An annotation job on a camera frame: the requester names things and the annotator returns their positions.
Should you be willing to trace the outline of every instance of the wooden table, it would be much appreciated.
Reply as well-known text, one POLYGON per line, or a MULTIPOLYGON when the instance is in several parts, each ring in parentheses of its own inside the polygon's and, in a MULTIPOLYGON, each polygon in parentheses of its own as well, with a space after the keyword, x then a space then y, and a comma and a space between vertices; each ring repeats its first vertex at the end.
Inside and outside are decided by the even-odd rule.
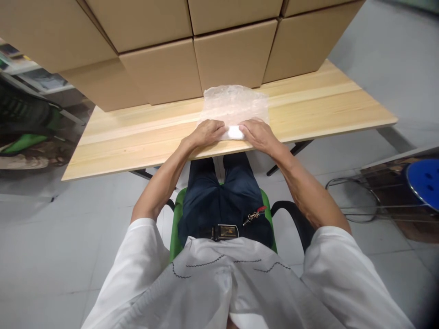
MULTIPOLYGON (((283 143, 386 127, 398 119, 326 60, 322 67, 262 85, 270 126, 283 143)), ((163 164, 196 126, 203 98, 103 112, 96 107, 63 180, 163 164)), ((192 159, 247 151, 246 141, 220 141, 192 159)))

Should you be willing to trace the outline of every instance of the gray floor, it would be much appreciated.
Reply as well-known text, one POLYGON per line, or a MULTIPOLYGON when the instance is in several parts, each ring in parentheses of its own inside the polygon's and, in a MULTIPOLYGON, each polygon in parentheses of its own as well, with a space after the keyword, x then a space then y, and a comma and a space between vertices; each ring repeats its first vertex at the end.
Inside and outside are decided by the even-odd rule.
MULTIPOLYGON (((368 0, 330 59, 374 98, 401 118, 398 129, 422 147, 439 140, 439 24, 437 19, 368 0)), ((352 169, 395 155, 376 131, 314 141, 298 158, 325 184, 352 169)), ((282 175, 267 178, 273 165, 248 153, 270 203, 291 200, 282 175)), ((219 159, 216 164, 220 177, 219 159)), ((0 327, 79 328, 97 298, 126 230, 132 206, 147 181, 130 173, 60 183, 62 170, 26 180, 3 180, 0 192, 54 195, 51 204, 0 202, 0 327)), ((178 187, 187 184, 185 167, 178 187)), ((351 196, 335 190, 339 202, 351 196)), ((172 212, 165 208, 158 228, 169 245, 172 212)), ((408 241, 393 222, 352 224, 390 294, 420 325, 438 288, 439 249, 408 241)), ((303 252, 287 214, 274 217, 279 254, 298 275, 303 252)))

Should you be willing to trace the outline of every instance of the bubble wrap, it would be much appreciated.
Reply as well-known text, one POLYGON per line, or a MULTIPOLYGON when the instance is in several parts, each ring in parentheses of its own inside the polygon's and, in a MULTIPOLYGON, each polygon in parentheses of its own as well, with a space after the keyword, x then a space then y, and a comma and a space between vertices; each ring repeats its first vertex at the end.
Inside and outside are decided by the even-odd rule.
POLYGON ((252 117, 270 123, 268 95, 241 85, 222 85, 204 92, 204 107, 197 125, 207 119, 221 120, 229 127, 221 139, 244 139, 237 125, 252 117))

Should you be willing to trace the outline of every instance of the red keychain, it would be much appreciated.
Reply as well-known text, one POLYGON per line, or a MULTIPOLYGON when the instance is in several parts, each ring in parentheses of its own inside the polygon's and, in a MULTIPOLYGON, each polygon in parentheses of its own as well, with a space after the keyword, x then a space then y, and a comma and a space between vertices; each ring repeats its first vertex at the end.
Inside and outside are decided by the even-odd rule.
POLYGON ((248 215, 247 220, 244 222, 242 226, 246 226, 248 223, 253 222, 255 218, 258 218, 259 215, 265 212, 265 209, 267 209, 267 206, 259 207, 253 214, 248 215))

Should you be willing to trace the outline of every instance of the dark blue jeans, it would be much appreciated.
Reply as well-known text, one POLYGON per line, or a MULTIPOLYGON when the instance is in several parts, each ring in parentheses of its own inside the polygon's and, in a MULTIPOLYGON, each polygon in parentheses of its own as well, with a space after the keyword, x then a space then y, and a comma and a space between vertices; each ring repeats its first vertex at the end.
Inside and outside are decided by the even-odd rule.
POLYGON ((264 215, 242 226, 244 220, 263 206, 262 195, 246 154, 224 156, 225 182, 218 183, 212 158, 191 161, 189 183, 183 201, 178 237, 199 237, 199 231, 217 224, 236 225, 239 236, 271 248, 273 230, 264 215))

